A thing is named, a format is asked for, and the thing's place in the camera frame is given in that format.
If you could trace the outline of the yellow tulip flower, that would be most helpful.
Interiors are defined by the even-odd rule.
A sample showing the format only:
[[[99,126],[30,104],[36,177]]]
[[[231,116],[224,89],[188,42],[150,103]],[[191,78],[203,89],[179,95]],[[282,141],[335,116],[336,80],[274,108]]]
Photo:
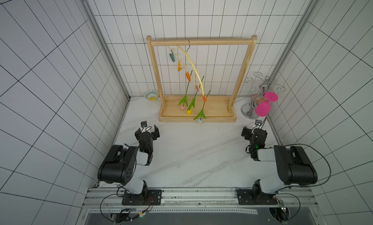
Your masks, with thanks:
[[[197,96],[197,92],[195,93],[195,95],[194,95],[191,103],[189,104],[189,106],[187,108],[187,114],[188,114],[188,116],[190,116],[192,114],[192,109],[195,108],[196,96]]]

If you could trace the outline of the white tulip flower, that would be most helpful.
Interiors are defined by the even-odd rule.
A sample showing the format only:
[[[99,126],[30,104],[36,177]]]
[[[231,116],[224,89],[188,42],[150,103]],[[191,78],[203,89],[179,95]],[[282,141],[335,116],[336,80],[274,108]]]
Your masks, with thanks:
[[[196,120],[198,124],[202,124],[204,119],[207,118],[206,115],[205,115],[205,104],[206,104],[206,102],[203,103],[203,106],[202,106],[200,112],[194,118],[194,120]]]

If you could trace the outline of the yellow clothes hanger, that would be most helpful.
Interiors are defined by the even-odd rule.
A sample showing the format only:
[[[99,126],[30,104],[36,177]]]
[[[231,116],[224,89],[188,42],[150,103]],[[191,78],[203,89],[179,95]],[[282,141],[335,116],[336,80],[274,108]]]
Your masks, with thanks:
[[[174,51],[175,61],[177,61],[177,62],[179,60],[181,61],[182,68],[185,71],[185,73],[193,71],[192,74],[191,74],[191,82],[193,82],[195,85],[196,84],[200,84],[201,85],[200,90],[199,90],[200,95],[201,96],[207,95],[205,93],[205,86],[204,86],[202,78],[200,77],[200,74],[199,74],[199,72],[197,70],[197,67],[196,67],[196,65],[194,64],[193,60],[191,59],[191,57],[189,56],[189,54],[187,52],[188,49],[185,50],[181,45],[176,45],[176,48],[178,50],[175,50],[174,48],[171,48],[171,47],[168,47],[168,48],[169,48],[169,50],[172,49]],[[180,57],[178,55],[179,51],[181,51],[184,54],[185,58],[188,60],[188,62],[190,64],[190,67],[192,68],[191,70],[188,70],[187,63],[184,63],[183,60],[182,60],[182,57]]]

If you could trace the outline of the pink tulip flower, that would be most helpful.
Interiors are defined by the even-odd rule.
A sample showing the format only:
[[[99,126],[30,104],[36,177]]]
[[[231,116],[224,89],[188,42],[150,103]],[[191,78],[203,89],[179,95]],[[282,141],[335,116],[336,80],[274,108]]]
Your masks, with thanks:
[[[190,84],[190,82],[187,80],[187,86],[186,86],[186,91],[185,91],[184,97],[179,102],[179,106],[180,106],[181,110],[185,110],[187,108],[187,106],[188,106],[187,92],[188,92],[189,84]]]

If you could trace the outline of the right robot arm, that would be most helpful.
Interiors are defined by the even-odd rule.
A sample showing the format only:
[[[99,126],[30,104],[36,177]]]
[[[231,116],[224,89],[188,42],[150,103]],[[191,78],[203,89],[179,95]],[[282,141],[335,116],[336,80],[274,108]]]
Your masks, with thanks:
[[[300,146],[265,147],[267,131],[260,128],[244,127],[241,135],[250,142],[246,153],[254,161],[273,162],[276,172],[264,179],[258,179],[249,190],[237,190],[240,205],[276,205],[276,192],[289,186],[306,187],[318,181],[318,175]]]

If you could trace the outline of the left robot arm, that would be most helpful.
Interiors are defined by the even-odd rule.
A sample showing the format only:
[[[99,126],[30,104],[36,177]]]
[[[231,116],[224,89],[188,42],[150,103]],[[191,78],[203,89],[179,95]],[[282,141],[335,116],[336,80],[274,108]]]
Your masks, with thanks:
[[[139,142],[137,146],[115,144],[111,147],[99,167],[97,178],[107,184],[117,184],[122,205],[160,205],[162,191],[150,190],[144,180],[135,177],[137,166],[149,166],[153,158],[153,141],[160,137],[157,126],[147,126],[141,123],[141,128],[135,132]]]

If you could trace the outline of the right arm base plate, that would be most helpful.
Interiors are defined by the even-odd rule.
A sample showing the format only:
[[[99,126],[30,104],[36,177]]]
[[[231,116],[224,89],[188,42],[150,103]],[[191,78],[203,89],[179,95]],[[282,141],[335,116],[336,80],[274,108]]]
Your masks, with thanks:
[[[255,192],[248,189],[236,189],[235,194],[239,205],[277,205],[278,201],[273,194],[264,194],[263,192]]]

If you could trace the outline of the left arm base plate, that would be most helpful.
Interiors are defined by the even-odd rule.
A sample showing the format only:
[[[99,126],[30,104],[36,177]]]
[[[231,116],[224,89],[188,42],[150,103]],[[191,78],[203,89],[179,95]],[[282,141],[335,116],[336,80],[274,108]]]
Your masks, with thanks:
[[[122,199],[123,206],[158,206],[161,204],[162,190],[146,190],[141,194],[125,193]]]

